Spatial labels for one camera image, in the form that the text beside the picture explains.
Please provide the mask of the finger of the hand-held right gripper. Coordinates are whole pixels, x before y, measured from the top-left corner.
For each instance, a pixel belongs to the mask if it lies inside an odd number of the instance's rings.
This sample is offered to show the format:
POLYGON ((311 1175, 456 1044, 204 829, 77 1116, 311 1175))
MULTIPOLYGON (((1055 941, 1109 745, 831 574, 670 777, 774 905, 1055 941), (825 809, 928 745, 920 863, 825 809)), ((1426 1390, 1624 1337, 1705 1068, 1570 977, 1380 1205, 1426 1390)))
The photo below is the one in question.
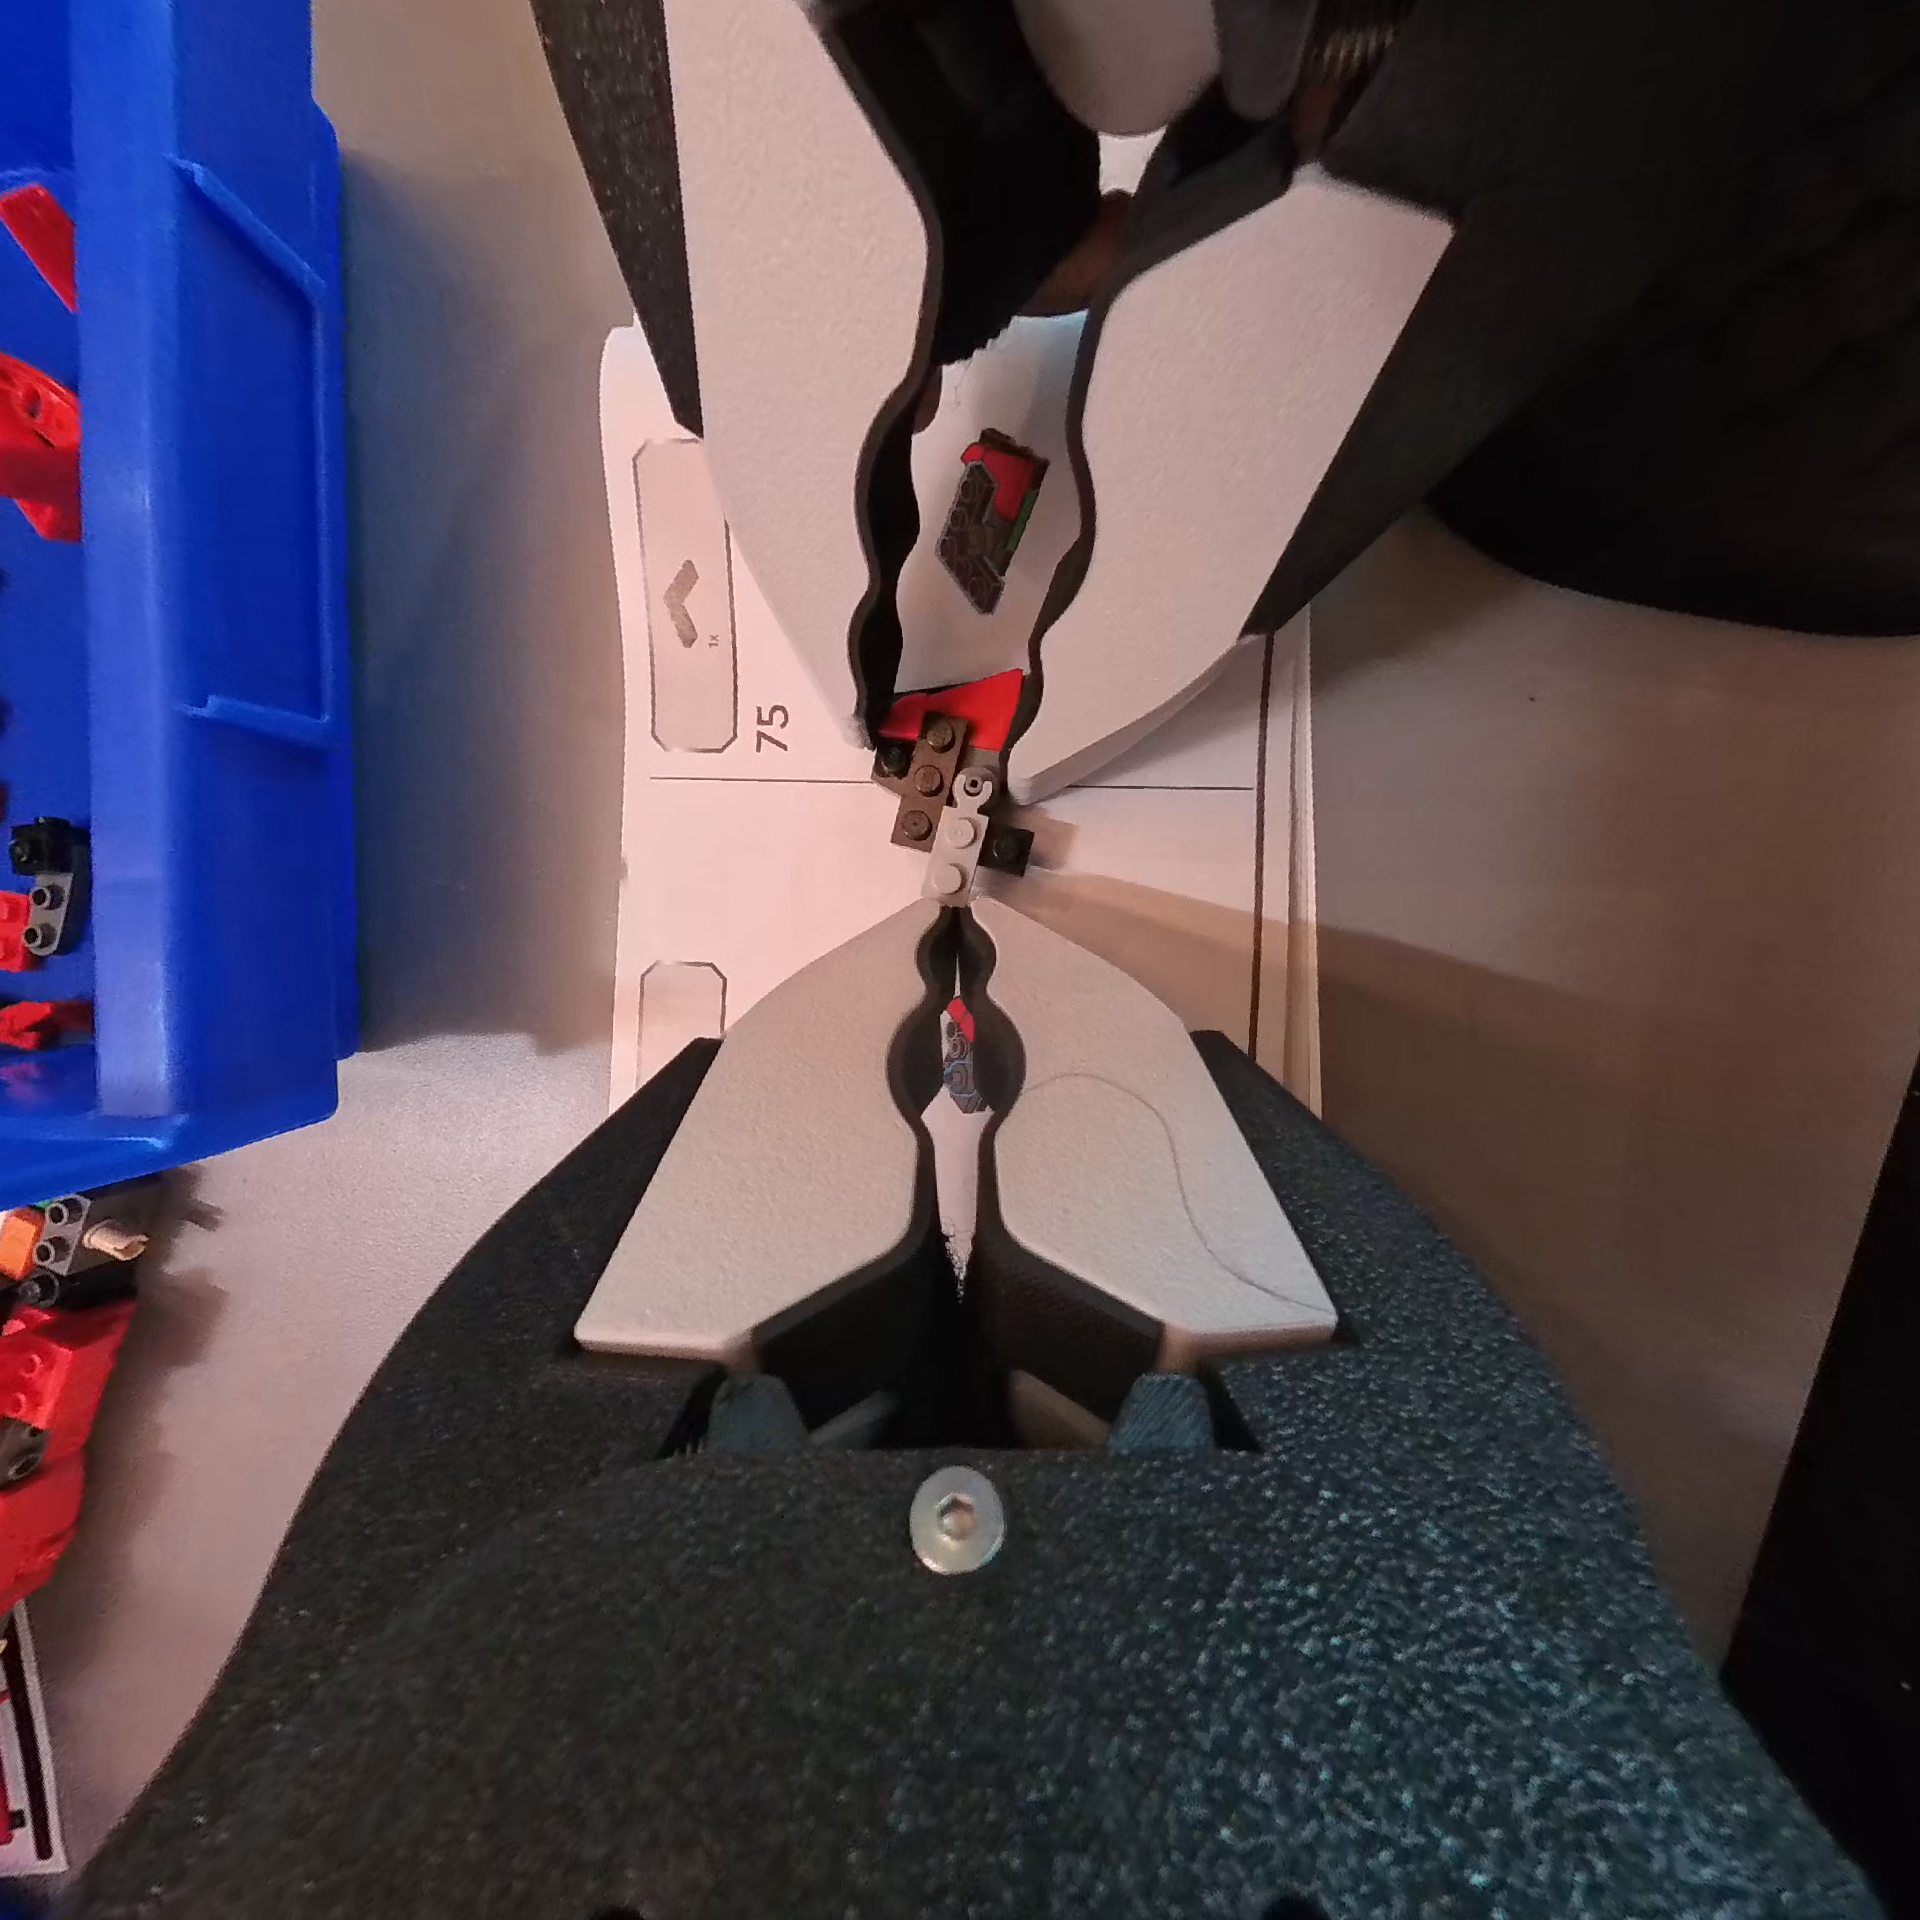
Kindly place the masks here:
POLYGON ((928 229, 801 5, 666 3, 701 439, 736 549, 845 741, 882 595, 882 437, 928 370, 928 229))
POLYGON ((1015 799, 1095 774, 1230 667, 1455 229, 1271 157, 1135 214, 1071 365, 1080 523, 1031 641, 1015 799))

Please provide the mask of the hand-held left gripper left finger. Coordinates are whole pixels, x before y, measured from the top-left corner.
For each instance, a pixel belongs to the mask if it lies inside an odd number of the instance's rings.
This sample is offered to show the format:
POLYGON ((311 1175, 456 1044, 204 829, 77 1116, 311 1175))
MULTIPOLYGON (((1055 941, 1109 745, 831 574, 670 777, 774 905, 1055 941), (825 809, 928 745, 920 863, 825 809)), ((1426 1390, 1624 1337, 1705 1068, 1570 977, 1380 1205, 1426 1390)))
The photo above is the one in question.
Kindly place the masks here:
POLYGON ((732 1021, 578 1316, 589 1354, 757 1359, 825 1340, 884 1374, 946 1269, 922 1116, 944 1090, 953 911, 905 905, 732 1021))

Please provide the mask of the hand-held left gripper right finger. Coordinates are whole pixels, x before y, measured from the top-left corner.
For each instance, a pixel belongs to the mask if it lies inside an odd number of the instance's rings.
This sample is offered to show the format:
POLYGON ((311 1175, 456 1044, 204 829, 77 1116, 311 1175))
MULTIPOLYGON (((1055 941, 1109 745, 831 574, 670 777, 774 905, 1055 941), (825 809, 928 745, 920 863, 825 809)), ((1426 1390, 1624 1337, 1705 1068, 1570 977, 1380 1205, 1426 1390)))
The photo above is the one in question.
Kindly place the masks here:
POLYGON ((1008 902, 965 930, 981 1309, 1013 1370, 1193 1370, 1337 1309, 1186 1021, 1008 902))

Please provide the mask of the red black grey brick assembly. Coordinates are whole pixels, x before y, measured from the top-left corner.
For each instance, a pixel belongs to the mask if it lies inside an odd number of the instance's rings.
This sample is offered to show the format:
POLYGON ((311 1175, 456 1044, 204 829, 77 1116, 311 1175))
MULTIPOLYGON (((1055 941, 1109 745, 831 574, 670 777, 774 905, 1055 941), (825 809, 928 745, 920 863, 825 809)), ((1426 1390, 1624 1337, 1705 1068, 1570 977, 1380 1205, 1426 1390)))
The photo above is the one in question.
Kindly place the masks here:
POLYGON ((896 799, 890 844, 926 854, 922 894, 959 905, 981 873, 1021 877, 1036 835, 1015 819, 1005 753, 1023 673, 898 695, 880 719, 870 779, 896 799))

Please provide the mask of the white instruction booklet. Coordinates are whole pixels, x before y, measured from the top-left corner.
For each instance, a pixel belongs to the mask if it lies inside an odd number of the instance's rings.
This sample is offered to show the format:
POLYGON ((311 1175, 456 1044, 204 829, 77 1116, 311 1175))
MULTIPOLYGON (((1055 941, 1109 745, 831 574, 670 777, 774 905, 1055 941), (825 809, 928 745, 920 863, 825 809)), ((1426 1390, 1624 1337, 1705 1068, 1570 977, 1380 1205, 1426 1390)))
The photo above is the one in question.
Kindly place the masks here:
MULTIPOLYGON (((703 445, 637 323, 599 369, 626 692, 612 1105, 685 1042, 920 890, 873 756, 848 742, 736 553, 703 445)), ((1128 969, 1322 1107, 1312 617, 1244 643, 1089 783, 1020 814, 981 886, 1128 969)))

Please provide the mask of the blue plastic bin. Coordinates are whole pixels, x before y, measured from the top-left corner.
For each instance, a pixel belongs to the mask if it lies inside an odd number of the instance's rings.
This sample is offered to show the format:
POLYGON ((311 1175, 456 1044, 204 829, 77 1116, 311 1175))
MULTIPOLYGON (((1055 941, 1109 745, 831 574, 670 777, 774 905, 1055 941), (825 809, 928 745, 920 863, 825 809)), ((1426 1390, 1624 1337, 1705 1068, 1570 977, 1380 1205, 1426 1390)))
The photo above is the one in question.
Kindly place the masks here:
POLYGON ((340 148, 311 5, 4 5, 74 222, 94 1041, 4 1061, 4 1207, 333 1113, 356 1046, 340 148))

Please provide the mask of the pile of assorted toy bricks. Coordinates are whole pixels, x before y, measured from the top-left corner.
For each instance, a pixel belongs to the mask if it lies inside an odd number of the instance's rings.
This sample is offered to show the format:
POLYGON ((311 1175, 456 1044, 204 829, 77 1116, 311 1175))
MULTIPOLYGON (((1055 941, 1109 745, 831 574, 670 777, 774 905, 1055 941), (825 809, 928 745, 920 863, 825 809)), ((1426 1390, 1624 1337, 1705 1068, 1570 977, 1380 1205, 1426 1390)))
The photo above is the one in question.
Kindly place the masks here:
POLYGON ((153 1238, 160 1177, 1 1213, 1 1610, 71 1545, 89 1436, 153 1238))

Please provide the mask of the heap of red toy bricks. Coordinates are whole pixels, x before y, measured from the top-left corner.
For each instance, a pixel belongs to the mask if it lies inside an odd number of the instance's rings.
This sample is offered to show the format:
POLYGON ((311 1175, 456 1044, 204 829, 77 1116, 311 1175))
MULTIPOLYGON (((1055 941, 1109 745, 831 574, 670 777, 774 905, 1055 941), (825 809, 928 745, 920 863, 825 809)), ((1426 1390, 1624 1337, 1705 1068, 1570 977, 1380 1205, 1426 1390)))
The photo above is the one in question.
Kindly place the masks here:
POLYGON ((4 182, 4 1061, 94 1041, 74 222, 4 182))

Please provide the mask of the person's black sparkly clothing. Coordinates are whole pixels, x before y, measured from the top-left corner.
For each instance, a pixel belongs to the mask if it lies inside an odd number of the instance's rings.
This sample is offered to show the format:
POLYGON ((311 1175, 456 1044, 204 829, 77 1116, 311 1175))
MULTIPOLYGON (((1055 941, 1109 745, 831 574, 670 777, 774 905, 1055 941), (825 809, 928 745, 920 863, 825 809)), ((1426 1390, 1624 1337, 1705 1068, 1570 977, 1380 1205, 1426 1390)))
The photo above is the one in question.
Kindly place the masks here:
POLYGON ((1888 1913, 1918 1875, 1918 1079, 1814 1366, 1721 1679, 1888 1913))

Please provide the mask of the white red-printed paper sheet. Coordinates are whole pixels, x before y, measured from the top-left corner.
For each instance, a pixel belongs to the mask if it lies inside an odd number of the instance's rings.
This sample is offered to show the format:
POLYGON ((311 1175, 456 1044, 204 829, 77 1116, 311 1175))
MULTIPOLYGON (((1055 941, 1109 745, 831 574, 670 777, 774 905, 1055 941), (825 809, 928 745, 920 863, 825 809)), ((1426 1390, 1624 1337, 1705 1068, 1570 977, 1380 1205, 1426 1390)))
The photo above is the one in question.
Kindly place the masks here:
POLYGON ((56 1764, 24 1603, 1 1623, 1 1881, 65 1873, 56 1764))

